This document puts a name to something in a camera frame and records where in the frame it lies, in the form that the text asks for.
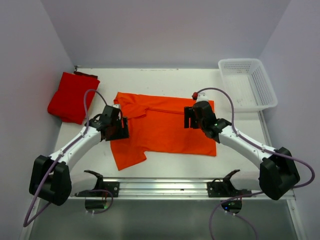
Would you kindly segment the orange t shirt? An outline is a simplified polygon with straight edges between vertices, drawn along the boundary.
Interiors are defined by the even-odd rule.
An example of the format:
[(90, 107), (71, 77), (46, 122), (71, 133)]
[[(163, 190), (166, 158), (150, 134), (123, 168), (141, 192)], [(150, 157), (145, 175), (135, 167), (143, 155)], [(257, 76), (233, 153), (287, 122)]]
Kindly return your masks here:
[(110, 143), (118, 170), (142, 163), (145, 152), (217, 156), (213, 140), (184, 127), (184, 108), (192, 99), (118, 92), (113, 102), (127, 117), (129, 131), (129, 138)]

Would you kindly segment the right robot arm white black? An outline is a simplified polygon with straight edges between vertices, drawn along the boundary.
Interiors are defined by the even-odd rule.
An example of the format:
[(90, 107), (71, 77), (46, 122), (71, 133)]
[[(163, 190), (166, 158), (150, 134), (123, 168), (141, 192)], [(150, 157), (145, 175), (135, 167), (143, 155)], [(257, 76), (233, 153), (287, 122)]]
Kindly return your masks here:
[(261, 191), (270, 199), (278, 200), (300, 181), (288, 149), (275, 149), (242, 135), (233, 129), (228, 120), (216, 118), (207, 101), (199, 101), (184, 108), (184, 128), (202, 130), (207, 138), (233, 149), (257, 167), (258, 172), (235, 169), (221, 180), (210, 182), (208, 187), (221, 196), (232, 197)]

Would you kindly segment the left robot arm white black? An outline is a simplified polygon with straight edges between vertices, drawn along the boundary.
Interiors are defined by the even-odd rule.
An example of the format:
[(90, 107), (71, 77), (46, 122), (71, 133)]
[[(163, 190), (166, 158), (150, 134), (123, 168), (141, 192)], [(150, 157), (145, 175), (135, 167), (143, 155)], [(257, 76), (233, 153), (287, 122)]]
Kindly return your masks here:
[(129, 137), (128, 119), (121, 106), (106, 105), (101, 114), (91, 118), (82, 130), (60, 150), (49, 156), (39, 155), (33, 163), (29, 193), (56, 206), (81, 192), (99, 196), (105, 189), (103, 175), (92, 170), (71, 175), (77, 162), (103, 141)]

